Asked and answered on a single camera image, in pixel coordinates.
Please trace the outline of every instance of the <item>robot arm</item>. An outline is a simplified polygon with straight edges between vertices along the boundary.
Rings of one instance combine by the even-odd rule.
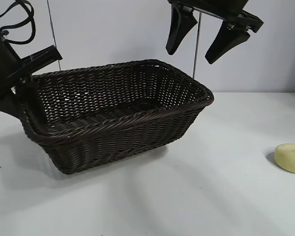
[[[172,24],[167,52],[173,55],[184,37],[197,24],[193,12],[200,11],[223,20],[221,29],[206,53],[210,64],[217,61],[233,47],[246,42],[250,34],[263,25],[257,16],[243,10],[248,0],[168,0],[172,5]]]

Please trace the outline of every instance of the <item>white tabletop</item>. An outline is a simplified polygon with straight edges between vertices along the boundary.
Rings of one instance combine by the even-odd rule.
[[[0,236],[295,236],[295,94],[216,93],[179,141],[65,176],[0,113]]]

